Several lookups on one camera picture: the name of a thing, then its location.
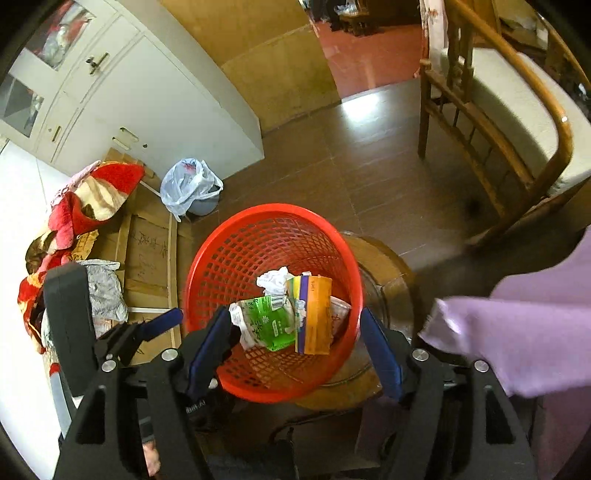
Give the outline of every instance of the white plastic bag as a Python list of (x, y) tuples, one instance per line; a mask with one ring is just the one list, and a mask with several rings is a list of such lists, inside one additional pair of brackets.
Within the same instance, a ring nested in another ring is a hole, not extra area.
[(185, 158), (164, 176), (160, 186), (162, 203), (178, 222), (194, 200), (207, 200), (220, 194), (223, 182), (203, 160)]

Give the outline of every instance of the red blanket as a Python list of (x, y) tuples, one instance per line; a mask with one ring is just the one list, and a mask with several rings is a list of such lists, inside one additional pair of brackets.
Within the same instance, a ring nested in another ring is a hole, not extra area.
[(45, 231), (25, 255), (29, 276), (20, 285), (18, 305), (25, 329), (39, 353), (43, 316), (43, 281), (47, 270), (71, 260), (76, 238), (109, 220), (144, 176), (140, 165), (106, 162), (94, 169), (73, 192), (53, 207)]

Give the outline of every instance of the cabinet handle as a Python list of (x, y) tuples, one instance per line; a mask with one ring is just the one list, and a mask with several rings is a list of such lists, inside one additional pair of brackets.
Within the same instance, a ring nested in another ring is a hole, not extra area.
[(103, 56), (99, 59), (99, 61), (95, 61), (95, 58), (93, 56), (92, 57), (88, 57), (86, 59), (86, 63), (88, 65), (90, 65), (90, 74), (91, 75), (94, 75), (95, 74), (95, 72), (99, 69), (100, 64), (103, 63), (108, 56), (109, 56), (109, 52), (106, 51), (103, 54)]
[(56, 128), (56, 131), (53, 134), (53, 137), (51, 138), (51, 143), (54, 143), (56, 141), (56, 138), (59, 135), (60, 131), (61, 131), (61, 125), (58, 125)]
[(129, 151), (131, 150), (131, 147), (128, 147), (127, 145), (125, 145), (121, 140), (119, 140), (119, 138), (117, 137), (113, 137), (113, 142), (115, 142), (117, 145), (119, 145), (121, 148), (123, 148), (125, 151)]
[(138, 142), (139, 138), (134, 135), (132, 132), (130, 132), (129, 130), (127, 130), (125, 127), (120, 127), (119, 130), (121, 130), (124, 134), (127, 134), (131, 137), (131, 141), (132, 142)]

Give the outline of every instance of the doorway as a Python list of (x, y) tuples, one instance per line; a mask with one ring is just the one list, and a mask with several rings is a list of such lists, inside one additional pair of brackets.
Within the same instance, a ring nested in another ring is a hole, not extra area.
[(418, 0), (300, 2), (341, 99), (414, 77), (423, 36)]

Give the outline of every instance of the gray bucket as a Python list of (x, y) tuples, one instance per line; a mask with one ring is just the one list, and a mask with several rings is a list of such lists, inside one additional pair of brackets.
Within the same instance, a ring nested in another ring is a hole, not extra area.
[[(212, 189), (209, 190), (209, 192), (213, 192), (216, 189), (219, 190), (219, 187), (212, 187)], [(195, 215), (199, 215), (201, 217), (209, 215), (216, 209), (219, 200), (219, 193), (207, 200), (193, 200), (193, 203), (189, 207), (188, 212), (194, 213)]]

